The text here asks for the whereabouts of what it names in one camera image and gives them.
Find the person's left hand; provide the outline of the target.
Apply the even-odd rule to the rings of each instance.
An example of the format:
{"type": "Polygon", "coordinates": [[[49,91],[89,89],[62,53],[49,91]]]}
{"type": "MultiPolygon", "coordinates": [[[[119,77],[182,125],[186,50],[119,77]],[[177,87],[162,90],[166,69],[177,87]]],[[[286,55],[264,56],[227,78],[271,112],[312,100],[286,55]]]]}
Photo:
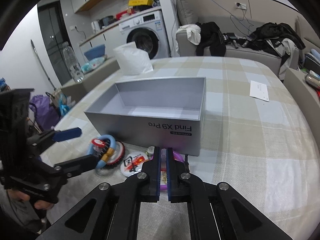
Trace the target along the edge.
{"type": "MultiPolygon", "coordinates": [[[[7,193],[11,199],[16,201],[28,202],[30,200],[29,195],[18,190],[8,189],[7,193]]],[[[37,200],[34,204],[34,207],[37,210],[50,210],[53,206],[54,206],[53,203],[49,203],[44,200],[37,200]]]]}

